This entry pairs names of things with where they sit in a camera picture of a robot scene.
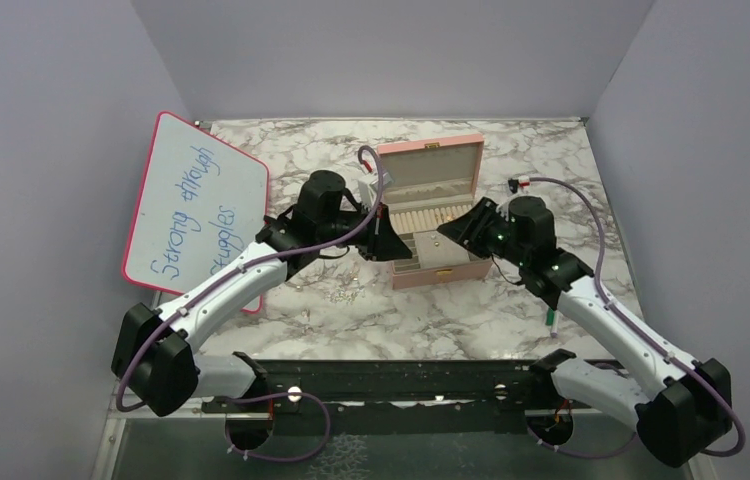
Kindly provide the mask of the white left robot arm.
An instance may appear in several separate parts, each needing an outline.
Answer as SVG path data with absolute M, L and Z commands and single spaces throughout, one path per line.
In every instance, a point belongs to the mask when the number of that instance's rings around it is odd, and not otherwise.
M 409 259 L 383 201 L 392 179 L 374 172 L 355 199 L 344 178 L 312 173 L 297 201 L 263 228 L 234 260 L 193 290 L 159 307 L 143 303 L 124 315 L 111 370 L 119 380 L 116 408 L 148 407 L 159 417 L 196 396 L 200 346 L 235 311 L 280 286 L 329 247 L 355 248 L 366 261 Z

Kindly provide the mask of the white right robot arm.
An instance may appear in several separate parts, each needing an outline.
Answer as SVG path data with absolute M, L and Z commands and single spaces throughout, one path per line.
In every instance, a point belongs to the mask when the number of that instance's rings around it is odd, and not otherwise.
M 528 393 L 536 404 L 566 399 L 597 409 L 632 429 L 670 467 L 732 429 L 726 367 L 676 348 L 612 298 L 597 273 L 558 246 L 554 216 L 542 199 L 519 196 L 502 209 L 484 197 L 437 231 L 477 257 L 515 265 L 531 294 L 581 326 L 627 372 L 620 376 L 557 350 L 530 368 Z

